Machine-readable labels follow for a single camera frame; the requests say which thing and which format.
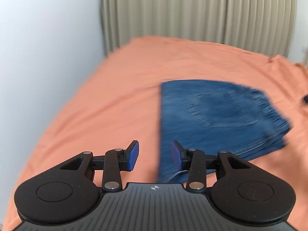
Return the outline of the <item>blue denim pants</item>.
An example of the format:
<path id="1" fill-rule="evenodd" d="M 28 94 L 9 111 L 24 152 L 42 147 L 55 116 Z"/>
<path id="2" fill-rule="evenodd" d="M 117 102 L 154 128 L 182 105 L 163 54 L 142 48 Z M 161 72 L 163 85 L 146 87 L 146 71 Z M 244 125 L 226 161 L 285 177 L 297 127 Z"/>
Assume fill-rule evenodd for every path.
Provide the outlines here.
<path id="1" fill-rule="evenodd" d="M 211 80 L 174 80 L 161 85 L 158 182 L 181 183 L 188 174 L 173 160 L 171 144 L 207 155 L 221 150 L 252 160 L 285 146 L 290 122 L 254 88 Z"/>

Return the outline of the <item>orange bed sheet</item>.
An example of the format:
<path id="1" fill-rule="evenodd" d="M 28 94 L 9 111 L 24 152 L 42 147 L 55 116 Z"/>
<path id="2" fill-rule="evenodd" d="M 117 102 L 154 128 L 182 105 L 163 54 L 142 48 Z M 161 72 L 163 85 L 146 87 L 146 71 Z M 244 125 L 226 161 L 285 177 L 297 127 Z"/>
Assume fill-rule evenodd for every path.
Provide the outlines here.
<path id="1" fill-rule="evenodd" d="M 292 123 L 287 146 L 254 164 L 287 181 L 296 204 L 289 223 L 307 230 L 307 68 L 282 56 L 232 46 L 144 37 L 109 55 L 59 112 L 34 148 L 17 184 L 81 153 L 103 155 L 133 140 L 140 153 L 123 182 L 158 175 L 160 85 L 168 80 L 221 80 L 264 91 Z"/>

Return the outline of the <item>beige pleated curtain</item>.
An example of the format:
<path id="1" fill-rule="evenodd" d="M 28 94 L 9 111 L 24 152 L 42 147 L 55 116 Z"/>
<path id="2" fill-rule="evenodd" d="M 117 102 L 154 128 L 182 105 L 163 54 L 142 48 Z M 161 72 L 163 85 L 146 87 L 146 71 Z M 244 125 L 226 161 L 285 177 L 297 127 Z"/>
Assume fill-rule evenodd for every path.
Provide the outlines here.
<path id="1" fill-rule="evenodd" d="M 287 56 L 295 14 L 296 0 L 101 0 L 107 53 L 155 35 Z"/>

